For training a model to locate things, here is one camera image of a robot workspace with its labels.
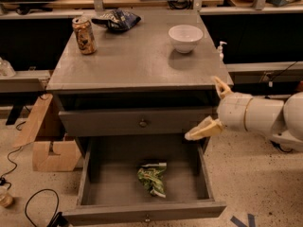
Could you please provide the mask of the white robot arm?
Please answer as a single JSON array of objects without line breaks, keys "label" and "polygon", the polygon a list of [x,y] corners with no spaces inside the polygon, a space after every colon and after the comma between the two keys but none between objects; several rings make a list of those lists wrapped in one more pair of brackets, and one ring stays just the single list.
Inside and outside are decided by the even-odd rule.
[{"label": "white robot arm", "polygon": [[218,118],[205,118],[185,134],[188,141],[217,135],[224,129],[250,131],[263,135],[273,143],[303,151],[303,93],[286,100],[261,98],[239,92],[218,77],[213,77],[220,98]]}]

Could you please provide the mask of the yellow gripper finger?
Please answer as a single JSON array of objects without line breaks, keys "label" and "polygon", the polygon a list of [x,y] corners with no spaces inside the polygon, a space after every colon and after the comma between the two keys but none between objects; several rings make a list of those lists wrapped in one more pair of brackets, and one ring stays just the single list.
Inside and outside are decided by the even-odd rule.
[{"label": "yellow gripper finger", "polygon": [[217,76],[213,76],[212,81],[215,83],[216,92],[220,99],[232,94],[231,88]]},{"label": "yellow gripper finger", "polygon": [[211,116],[206,117],[197,126],[185,134],[188,141],[196,141],[209,136],[220,134],[224,129],[219,119],[213,119]]}]

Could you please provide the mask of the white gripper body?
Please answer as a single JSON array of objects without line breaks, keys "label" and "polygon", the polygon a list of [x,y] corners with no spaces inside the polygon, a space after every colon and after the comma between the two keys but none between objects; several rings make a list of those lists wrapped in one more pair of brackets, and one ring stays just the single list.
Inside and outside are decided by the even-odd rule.
[{"label": "white gripper body", "polygon": [[244,116],[251,95],[232,93],[220,101],[217,114],[221,123],[232,131],[244,131]]}]

